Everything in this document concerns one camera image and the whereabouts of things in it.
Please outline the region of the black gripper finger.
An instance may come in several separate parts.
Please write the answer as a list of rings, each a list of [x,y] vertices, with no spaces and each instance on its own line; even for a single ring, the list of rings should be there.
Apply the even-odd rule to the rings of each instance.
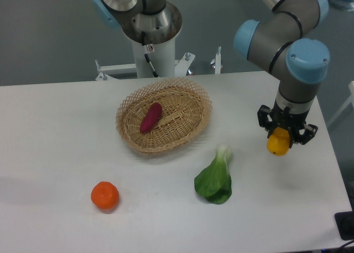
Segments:
[[[257,111],[257,117],[259,126],[267,131],[267,138],[269,138],[274,131],[272,109],[266,105],[261,105]]]
[[[289,148],[292,148],[293,144],[305,145],[312,140],[318,131],[316,125],[304,123],[300,126],[294,126],[288,128],[290,137]]]

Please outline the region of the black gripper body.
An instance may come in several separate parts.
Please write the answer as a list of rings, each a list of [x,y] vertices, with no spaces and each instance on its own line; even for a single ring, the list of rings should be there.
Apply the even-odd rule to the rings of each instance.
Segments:
[[[291,113],[289,109],[281,109],[277,102],[269,114],[272,119],[272,124],[269,128],[269,133],[272,134],[277,127],[290,131],[291,135],[299,136],[300,130],[304,128],[307,117],[307,112]]]

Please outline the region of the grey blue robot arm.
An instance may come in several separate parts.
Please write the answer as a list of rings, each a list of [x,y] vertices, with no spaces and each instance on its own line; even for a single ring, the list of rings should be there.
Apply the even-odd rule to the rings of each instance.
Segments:
[[[273,12],[266,24],[245,21],[237,30],[233,47],[245,59],[279,80],[273,108],[261,106],[259,125],[268,144],[306,144],[317,127],[306,117],[324,80],[330,61],[328,48],[306,34],[327,16],[327,0],[262,0]],[[184,75],[175,65],[175,38],[182,27],[180,11],[167,0],[92,0],[111,28],[122,28],[132,42],[140,78]]]

